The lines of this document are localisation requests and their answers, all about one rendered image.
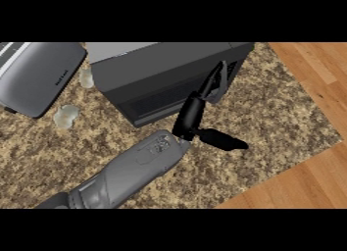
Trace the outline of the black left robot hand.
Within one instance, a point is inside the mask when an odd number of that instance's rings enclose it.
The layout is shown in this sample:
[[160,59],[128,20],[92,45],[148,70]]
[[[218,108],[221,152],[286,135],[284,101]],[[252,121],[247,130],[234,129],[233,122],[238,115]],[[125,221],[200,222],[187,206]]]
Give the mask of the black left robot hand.
[[218,129],[200,127],[206,103],[216,104],[221,101],[230,88],[228,83],[228,63],[222,61],[207,76],[200,89],[187,98],[173,125],[173,135],[187,141],[191,141],[199,135],[204,143],[225,151],[233,151],[247,149],[247,143]]

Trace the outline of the dark grey microwave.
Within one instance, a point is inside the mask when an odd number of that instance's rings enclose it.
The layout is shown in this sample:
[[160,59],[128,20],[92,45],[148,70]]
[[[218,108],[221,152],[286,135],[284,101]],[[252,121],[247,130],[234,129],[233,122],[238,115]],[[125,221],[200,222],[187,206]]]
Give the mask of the dark grey microwave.
[[252,42],[91,42],[98,90],[138,127],[179,112],[219,64],[210,103],[227,94],[253,49]]

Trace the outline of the grey and white toaster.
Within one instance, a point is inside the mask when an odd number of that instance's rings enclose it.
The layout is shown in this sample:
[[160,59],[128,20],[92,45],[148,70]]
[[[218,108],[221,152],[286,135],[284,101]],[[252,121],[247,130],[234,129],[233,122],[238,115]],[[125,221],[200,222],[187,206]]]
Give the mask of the grey and white toaster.
[[88,50],[79,42],[0,42],[0,105],[40,118],[79,71]]

